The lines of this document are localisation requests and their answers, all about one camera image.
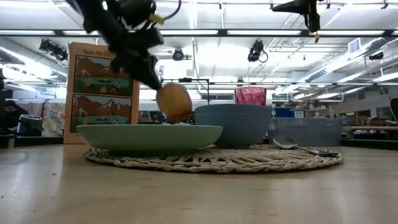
fluorescent ceiling light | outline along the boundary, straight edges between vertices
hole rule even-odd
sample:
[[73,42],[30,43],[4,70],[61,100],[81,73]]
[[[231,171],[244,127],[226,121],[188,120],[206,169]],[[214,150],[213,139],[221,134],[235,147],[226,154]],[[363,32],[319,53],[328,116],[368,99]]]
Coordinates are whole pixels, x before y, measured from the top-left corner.
[[8,84],[8,85],[11,86],[11,87],[20,88],[22,90],[33,91],[33,92],[36,91],[35,88],[33,88],[31,86],[28,86],[28,85],[23,85],[23,84],[21,84],[21,85]]
[[343,100],[320,100],[319,102],[344,102]]
[[378,83],[378,85],[388,85],[388,86],[391,86],[391,85],[398,85],[398,83]]
[[388,75],[383,75],[379,78],[375,78],[374,80],[372,80],[372,82],[383,82],[383,81],[387,81],[387,80],[392,80],[398,78],[398,72],[396,73],[392,73],[392,74],[388,74]]
[[14,9],[54,9],[57,7],[70,7],[67,3],[30,2],[30,1],[0,1],[0,7]]
[[344,92],[344,94],[354,93],[356,91],[362,90],[363,88],[364,87],[359,87],[359,88],[355,88],[355,89],[352,89],[352,90],[348,90],[348,91]]
[[216,35],[218,30],[161,30],[162,35]]
[[337,85],[361,85],[361,86],[365,86],[365,85],[373,85],[373,83],[338,83]]
[[0,35],[55,35],[52,30],[0,30]]
[[300,35],[301,30],[228,30],[229,35]]
[[348,82],[351,80],[354,80],[355,78],[360,77],[362,74],[358,73],[358,74],[354,74],[354,75],[350,75],[348,77],[342,78],[341,80],[338,80],[338,83],[342,83],[342,82]]
[[307,86],[307,85],[332,85],[332,83],[297,83],[298,85],[303,85],[303,86]]
[[100,35],[97,31],[87,34],[85,30],[64,30],[63,33],[65,35]]
[[62,85],[67,85],[66,82],[60,82],[60,83],[55,83],[55,82],[20,82],[20,81],[12,81],[12,80],[4,80],[4,83],[10,83],[10,84],[26,84],[26,85],[56,85],[56,86],[62,86]]
[[319,35],[381,35],[384,30],[320,30]]
[[315,95],[315,94],[317,94],[317,93],[308,93],[308,94],[302,93],[302,94],[299,94],[299,95],[295,96],[294,99],[295,99],[295,100],[299,100],[299,99],[302,99],[302,98],[304,98],[304,97],[313,96],[313,95]]
[[21,72],[17,72],[13,69],[4,67],[2,69],[2,73],[3,75],[8,79],[8,80],[19,80],[19,81],[25,81],[25,82],[41,82],[41,80],[39,80],[36,77],[27,75],[27,74],[23,74]]
[[317,99],[327,99],[339,95],[340,93],[325,93],[317,96]]
[[23,61],[25,65],[12,65],[13,67],[19,68],[21,70],[25,70],[29,73],[34,74],[36,77],[41,77],[41,78],[50,78],[52,77],[51,74],[53,72],[58,72],[59,74],[67,77],[67,74],[63,72],[59,72],[57,70],[53,70],[50,67],[43,65],[40,62],[36,62],[35,60],[32,60],[31,58],[25,57],[23,55],[17,54],[11,50],[5,49],[4,47],[0,47],[0,50],[5,51],[8,54],[11,54],[12,56],[18,58],[19,60]]

woven placemat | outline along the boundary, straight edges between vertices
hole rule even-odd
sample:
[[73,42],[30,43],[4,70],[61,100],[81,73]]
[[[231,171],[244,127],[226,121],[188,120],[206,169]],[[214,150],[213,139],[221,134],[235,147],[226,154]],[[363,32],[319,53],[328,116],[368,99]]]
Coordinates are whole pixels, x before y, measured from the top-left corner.
[[133,169],[162,169],[184,172],[260,172],[314,169],[344,161],[341,154],[333,157],[314,156],[307,151],[284,150],[257,145],[250,149],[217,149],[208,147],[177,156],[115,156],[104,149],[89,149],[84,157],[95,162]]

desk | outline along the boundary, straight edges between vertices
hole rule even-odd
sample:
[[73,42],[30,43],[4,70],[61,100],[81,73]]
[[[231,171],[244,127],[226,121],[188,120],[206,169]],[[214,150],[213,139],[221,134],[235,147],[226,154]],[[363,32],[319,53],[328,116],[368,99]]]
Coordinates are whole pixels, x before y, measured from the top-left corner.
[[339,147],[344,165],[276,174],[104,166],[86,146],[0,150],[0,223],[395,224],[398,153]]

blue bowl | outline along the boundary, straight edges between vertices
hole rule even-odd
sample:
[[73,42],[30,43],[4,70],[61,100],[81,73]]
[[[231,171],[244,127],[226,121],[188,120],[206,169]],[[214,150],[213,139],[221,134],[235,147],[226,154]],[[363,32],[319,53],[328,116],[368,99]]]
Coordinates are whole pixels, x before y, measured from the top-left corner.
[[272,108],[245,104],[218,104],[195,110],[199,125],[224,127],[218,147],[247,148],[258,144],[269,129]]

spoon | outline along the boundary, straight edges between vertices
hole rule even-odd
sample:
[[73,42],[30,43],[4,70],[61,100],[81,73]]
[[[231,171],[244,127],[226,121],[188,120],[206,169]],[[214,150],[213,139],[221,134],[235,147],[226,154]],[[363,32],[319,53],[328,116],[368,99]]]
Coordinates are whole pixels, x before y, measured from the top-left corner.
[[325,152],[325,151],[321,151],[321,150],[307,149],[307,148],[304,148],[304,147],[300,147],[300,146],[297,145],[297,143],[293,139],[291,139],[291,138],[289,138],[287,136],[283,136],[283,135],[275,136],[272,141],[274,142],[274,144],[276,146],[279,146],[282,149],[291,149],[293,147],[296,147],[296,148],[303,149],[303,150],[305,150],[307,152],[310,152],[310,153],[312,153],[314,155],[318,155],[318,156],[335,156],[335,155],[338,155],[338,152]]

